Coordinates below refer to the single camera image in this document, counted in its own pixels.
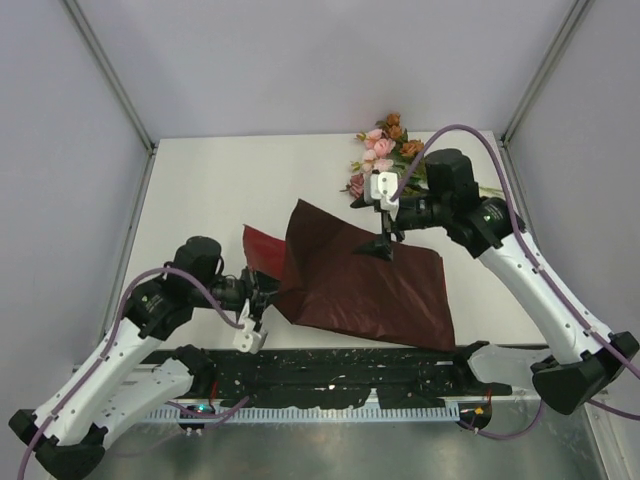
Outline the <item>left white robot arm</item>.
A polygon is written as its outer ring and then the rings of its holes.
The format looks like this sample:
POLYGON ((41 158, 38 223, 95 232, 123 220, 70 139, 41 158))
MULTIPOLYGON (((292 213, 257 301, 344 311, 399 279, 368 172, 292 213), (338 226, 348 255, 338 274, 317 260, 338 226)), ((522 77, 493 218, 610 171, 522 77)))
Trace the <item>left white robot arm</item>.
POLYGON ((234 349, 258 352, 266 340, 262 315, 278 288, 278 274, 251 266, 238 277, 225 275, 220 244, 189 238, 171 261, 131 281, 104 338, 64 386, 37 409, 11 417, 10 429, 26 446, 17 476, 24 478, 35 458, 56 479, 83 479, 149 412, 182 395, 206 396, 215 368, 193 345, 177 348, 134 386, 121 385, 199 308, 214 310, 232 329, 234 349))

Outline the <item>dusty pink flower stem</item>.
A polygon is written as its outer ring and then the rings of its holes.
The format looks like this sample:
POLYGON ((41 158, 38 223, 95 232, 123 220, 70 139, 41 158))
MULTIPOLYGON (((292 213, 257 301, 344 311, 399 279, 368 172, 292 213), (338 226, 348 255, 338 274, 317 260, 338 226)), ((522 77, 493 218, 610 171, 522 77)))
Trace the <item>dusty pink flower stem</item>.
POLYGON ((379 175, 380 172, 378 170, 353 174, 342 189, 342 192, 347 193, 353 199, 362 196, 368 199, 379 199, 381 195, 378 188, 379 175))

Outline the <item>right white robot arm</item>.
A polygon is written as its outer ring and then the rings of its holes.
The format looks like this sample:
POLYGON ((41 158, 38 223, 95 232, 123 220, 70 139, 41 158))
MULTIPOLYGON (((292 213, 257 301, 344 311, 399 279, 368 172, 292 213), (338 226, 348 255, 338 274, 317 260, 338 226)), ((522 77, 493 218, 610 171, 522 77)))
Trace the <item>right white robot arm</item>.
POLYGON ((454 386, 474 394, 489 383, 531 389, 552 410, 569 415, 615 380, 639 351, 629 332, 612 332, 597 319, 578 319, 585 306, 536 251, 519 217, 499 197, 483 197, 471 160, 457 149, 426 157, 427 186, 415 197, 393 199, 399 177, 373 172, 354 209, 372 207, 381 233, 356 253, 383 260, 407 231, 441 227, 511 292, 547 342, 545 350, 477 342, 452 370, 454 386))

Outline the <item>red wrapping paper sheet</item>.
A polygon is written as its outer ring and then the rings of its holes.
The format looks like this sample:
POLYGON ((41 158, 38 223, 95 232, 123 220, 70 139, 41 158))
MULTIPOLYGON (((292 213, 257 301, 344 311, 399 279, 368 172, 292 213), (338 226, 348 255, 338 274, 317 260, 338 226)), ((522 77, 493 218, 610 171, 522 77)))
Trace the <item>red wrapping paper sheet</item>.
POLYGON ((283 239, 245 226, 248 267, 278 283, 273 306, 292 325, 450 352, 456 346, 444 262, 397 244, 392 259, 357 253, 374 234, 306 201, 283 239))

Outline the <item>orange flower stem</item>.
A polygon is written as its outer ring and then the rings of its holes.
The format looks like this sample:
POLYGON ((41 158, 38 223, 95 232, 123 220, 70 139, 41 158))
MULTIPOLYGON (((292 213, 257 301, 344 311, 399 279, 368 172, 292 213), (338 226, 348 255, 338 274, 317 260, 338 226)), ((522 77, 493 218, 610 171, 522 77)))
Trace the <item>orange flower stem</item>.
POLYGON ((477 140, 481 135, 471 127, 454 124, 448 125, 434 134, 427 142, 419 138, 411 138, 408 130, 401 125, 401 115, 390 113, 375 124, 375 128, 364 134, 362 141, 370 159, 363 159, 362 168, 366 165, 373 173, 395 173, 406 185, 402 198, 424 193, 427 187, 426 155, 434 153, 433 145, 445 133, 462 131, 470 133, 477 140))

